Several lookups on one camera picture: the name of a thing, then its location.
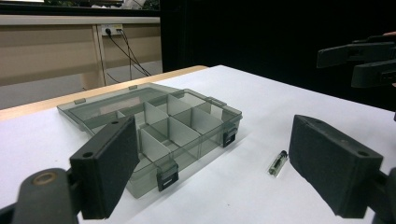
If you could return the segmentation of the small clear tube black cap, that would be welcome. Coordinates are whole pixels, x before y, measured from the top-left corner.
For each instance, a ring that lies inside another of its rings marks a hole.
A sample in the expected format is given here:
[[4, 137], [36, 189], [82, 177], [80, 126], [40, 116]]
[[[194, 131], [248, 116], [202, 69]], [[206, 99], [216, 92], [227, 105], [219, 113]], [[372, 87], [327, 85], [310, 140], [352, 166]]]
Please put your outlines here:
[[288, 152], [286, 150], [282, 150], [271, 163], [267, 173], [271, 176], [277, 177], [287, 159]]

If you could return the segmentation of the beige wooden bench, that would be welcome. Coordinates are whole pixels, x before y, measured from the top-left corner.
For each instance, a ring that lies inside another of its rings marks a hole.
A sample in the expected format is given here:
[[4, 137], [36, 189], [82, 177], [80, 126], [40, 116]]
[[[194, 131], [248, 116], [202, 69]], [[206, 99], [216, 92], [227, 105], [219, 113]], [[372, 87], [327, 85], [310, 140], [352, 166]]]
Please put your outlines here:
[[[121, 35], [102, 35], [121, 24]], [[125, 66], [131, 48], [140, 63], [162, 58], [158, 17], [0, 15], [0, 86], [81, 75], [86, 89], [103, 87], [108, 68]]]

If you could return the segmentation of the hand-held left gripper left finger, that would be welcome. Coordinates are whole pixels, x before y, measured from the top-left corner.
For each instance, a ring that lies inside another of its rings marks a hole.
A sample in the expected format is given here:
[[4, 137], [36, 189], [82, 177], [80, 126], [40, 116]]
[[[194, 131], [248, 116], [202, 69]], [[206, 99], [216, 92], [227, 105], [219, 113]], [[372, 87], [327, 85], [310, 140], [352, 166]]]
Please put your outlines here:
[[109, 218], [139, 163], [134, 116], [110, 121], [71, 158], [84, 219]]

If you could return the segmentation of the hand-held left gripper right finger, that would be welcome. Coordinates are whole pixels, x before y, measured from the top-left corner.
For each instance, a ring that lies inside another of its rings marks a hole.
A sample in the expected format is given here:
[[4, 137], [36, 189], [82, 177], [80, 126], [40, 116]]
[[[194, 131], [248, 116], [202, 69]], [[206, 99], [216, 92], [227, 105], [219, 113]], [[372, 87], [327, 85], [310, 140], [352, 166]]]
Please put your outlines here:
[[365, 184], [378, 173], [382, 155], [322, 120], [296, 115], [289, 158], [337, 216], [364, 217]]

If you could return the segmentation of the black curtain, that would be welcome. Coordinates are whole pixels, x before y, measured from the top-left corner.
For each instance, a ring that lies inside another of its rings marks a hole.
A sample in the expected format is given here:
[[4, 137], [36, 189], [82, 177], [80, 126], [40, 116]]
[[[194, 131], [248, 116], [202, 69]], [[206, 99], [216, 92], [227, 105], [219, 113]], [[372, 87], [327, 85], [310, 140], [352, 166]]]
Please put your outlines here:
[[396, 0], [160, 0], [163, 68], [226, 65], [311, 91], [396, 110], [396, 88], [354, 88], [352, 64], [321, 49], [396, 31]]

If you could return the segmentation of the clear grey plastic organizer box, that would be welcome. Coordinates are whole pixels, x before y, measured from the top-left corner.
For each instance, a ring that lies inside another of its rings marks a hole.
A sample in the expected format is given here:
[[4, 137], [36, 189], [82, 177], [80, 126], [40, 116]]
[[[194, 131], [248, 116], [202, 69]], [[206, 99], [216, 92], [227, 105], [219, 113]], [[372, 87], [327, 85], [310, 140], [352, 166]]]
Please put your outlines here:
[[241, 111], [218, 99], [154, 83], [77, 99], [58, 110], [89, 135], [134, 117], [139, 163], [127, 189], [135, 198], [168, 188], [181, 170], [230, 145], [242, 119]]

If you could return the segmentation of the white wall power outlet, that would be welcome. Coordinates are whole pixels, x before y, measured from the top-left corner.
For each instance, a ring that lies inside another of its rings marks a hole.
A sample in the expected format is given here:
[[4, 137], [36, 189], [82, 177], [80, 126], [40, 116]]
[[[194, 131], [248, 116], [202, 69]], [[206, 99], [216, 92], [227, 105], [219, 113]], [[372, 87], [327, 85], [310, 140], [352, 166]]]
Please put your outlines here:
[[123, 27], [121, 24], [102, 24], [102, 35], [121, 35]]

